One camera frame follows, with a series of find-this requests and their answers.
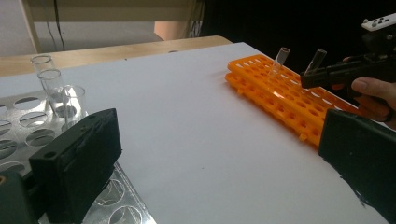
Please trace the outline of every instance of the black device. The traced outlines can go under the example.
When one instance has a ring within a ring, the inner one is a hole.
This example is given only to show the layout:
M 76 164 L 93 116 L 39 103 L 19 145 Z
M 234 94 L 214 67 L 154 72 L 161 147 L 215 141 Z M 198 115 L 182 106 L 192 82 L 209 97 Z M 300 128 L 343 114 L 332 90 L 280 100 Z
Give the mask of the black device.
M 330 109 L 318 154 L 361 203 L 396 223 L 396 132 L 364 117 Z
M 121 154 L 116 109 L 89 115 L 29 158 L 31 172 L 0 172 L 5 223 L 81 223 Z
M 387 82 L 396 82 L 396 13 L 361 25 L 369 32 L 363 35 L 370 53 L 349 57 L 316 70 L 302 72 L 301 83 L 305 89 L 325 87 L 333 84 L 345 84 L 348 97 L 359 94 L 350 87 L 357 77 L 374 77 Z

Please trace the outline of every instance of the test tube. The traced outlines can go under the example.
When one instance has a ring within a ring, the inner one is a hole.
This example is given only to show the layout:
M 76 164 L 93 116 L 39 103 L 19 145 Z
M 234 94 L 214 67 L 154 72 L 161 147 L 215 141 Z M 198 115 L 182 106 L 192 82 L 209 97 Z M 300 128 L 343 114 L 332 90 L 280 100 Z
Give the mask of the test tube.
M 323 62 L 324 57 L 326 56 L 327 51 L 324 49 L 318 49 L 312 59 L 311 63 L 309 63 L 308 67 L 304 72 L 304 76 L 309 75 L 310 73 L 315 73 L 315 71 L 320 67 Z
M 271 67 L 270 76 L 275 76 L 279 69 L 283 66 L 283 63 L 286 61 L 290 53 L 290 50 L 287 48 L 280 48 L 279 53 L 276 55 L 274 59 L 273 65 Z
M 40 79 L 44 92 L 47 94 L 47 99 L 53 113 L 57 117 L 63 118 L 62 89 L 64 82 L 62 81 L 61 71 L 55 68 L 45 69 L 39 72 L 37 76 Z
M 67 85 L 62 90 L 64 101 L 64 128 L 67 130 L 85 118 L 85 90 L 80 86 Z
M 36 74 L 39 74 L 46 69 L 55 68 L 52 57 L 49 54 L 38 54 L 32 57 L 30 62 L 32 62 Z

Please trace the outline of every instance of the wooden edge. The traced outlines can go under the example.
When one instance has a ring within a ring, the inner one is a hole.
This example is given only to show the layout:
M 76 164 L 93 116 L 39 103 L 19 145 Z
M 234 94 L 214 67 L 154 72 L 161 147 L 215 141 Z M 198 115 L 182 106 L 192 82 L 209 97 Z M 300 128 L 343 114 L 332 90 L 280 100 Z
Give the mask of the wooden edge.
M 26 24 L 27 31 L 29 33 L 29 37 L 32 40 L 33 48 L 36 53 L 42 52 L 40 42 L 38 40 L 37 31 L 35 30 L 35 23 L 32 19 L 32 13 L 30 11 L 29 2 L 27 0 L 20 0 L 21 8 L 23 8 L 22 14 L 23 19 Z
M 79 49 L 52 52 L 50 55 L 59 69 L 94 63 L 111 62 L 126 58 L 163 54 L 188 49 L 202 49 L 232 44 L 228 39 L 218 36 L 205 36 L 178 40 L 167 40 L 144 44 L 123 45 L 99 49 Z M 33 73 L 30 58 L 35 54 L 0 57 L 0 77 Z

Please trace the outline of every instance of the black plastic block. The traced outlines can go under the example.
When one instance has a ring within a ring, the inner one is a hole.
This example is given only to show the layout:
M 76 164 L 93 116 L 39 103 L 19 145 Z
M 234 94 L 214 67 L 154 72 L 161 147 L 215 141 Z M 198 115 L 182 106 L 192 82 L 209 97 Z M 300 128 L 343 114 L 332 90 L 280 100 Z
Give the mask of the black plastic block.
M 0 172 L 0 223 L 38 224 L 21 175 Z
M 318 153 L 362 203 L 396 223 L 396 132 L 351 113 L 329 110 Z
M 44 185 L 52 223 L 81 223 L 121 154 L 115 109 L 89 115 L 33 155 L 35 180 Z

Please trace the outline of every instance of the white wall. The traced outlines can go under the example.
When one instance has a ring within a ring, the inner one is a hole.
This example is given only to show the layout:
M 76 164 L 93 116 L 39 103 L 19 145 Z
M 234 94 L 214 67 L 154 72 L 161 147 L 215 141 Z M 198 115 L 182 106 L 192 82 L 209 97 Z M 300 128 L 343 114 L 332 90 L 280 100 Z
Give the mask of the white wall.
M 20 2 L 0 0 L 0 57 L 33 53 Z

